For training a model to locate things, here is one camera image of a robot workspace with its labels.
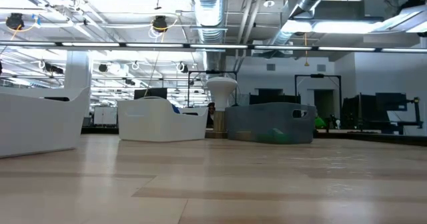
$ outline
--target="white lamp shade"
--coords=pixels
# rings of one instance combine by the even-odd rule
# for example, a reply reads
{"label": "white lamp shade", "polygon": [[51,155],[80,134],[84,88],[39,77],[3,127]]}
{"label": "white lamp shade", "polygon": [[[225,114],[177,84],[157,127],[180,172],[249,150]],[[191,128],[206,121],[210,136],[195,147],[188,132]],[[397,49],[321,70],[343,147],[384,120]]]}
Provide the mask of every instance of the white lamp shade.
{"label": "white lamp shade", "polygon": [[228,77],[214,77],[206,81],[206,86],[215,100],[216,111],[226,110],[228,96],[237,85],[236,80]]}

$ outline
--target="black monitor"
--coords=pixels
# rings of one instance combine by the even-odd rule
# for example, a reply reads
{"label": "black monitor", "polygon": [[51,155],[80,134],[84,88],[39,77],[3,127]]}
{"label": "black monitor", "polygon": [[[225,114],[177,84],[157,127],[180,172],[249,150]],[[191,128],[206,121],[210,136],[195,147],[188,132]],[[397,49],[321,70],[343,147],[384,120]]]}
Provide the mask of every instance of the black monitor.
{"label": "black monitor", "polygon": [[142,97],[161,97],[167,99],[167,88],[151,88],[148,91],[147,89],[135,90],[133,99],[136,100]]}
{"label": "black monitor", "polygon": [[407,111],[408,101],[405,93],[377,93],[377,109],[384,111]]}

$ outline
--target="wooden floor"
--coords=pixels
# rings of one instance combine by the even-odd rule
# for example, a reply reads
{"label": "wooden floor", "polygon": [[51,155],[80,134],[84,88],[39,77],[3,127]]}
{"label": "wooden floor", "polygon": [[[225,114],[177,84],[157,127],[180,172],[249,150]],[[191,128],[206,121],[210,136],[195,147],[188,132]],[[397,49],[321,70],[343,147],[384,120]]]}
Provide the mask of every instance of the wooden floor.
{"label": "wooden floor", "polygon": [[0,159],[0,223],[427,223],[427,148],[82,135]]}

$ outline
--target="gray plastic container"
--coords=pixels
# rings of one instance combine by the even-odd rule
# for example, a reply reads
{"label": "gray plastic container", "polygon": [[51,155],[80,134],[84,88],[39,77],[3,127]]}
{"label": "gray plastic container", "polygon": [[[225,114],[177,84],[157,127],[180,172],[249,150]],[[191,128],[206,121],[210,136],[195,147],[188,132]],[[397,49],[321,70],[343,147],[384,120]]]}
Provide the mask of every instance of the gray plastic container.
{"label": "gray plastic container", "polygon": [[[294,117],[294,111],[304,111]],[[228,139],[275,144],[311,143],[316,107],[266,103],[226,109]]]}

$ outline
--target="exposed ductwork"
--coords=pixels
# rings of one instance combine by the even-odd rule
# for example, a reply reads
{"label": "exposed ductwork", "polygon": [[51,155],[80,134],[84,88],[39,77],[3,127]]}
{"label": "exposed ductwork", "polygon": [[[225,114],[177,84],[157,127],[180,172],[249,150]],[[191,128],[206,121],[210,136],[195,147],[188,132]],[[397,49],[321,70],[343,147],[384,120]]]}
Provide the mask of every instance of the exposed ductwork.
{"label": "exposed ductwork", "polygon": [[[308,12],[308,18],[313,17],[314,9],[322,0],[289,0],[286,2],[282,19],[288,21],[289,18],[295,17],[302,13]],[[275,36],[270,40],[270,45],[285,45],[294,33],[285,32],[280,29]]]}
{"label": "exposed ductwork", "polygon": [[[218,27],[224,23],[224,0],[194,0],[194,13],[198,26]],[[224,42],[224,30],[199,29],[201,43],[218,44]],[[203,52],[205,70],[220,71],[225,68],[226,54],[224,52]]]}

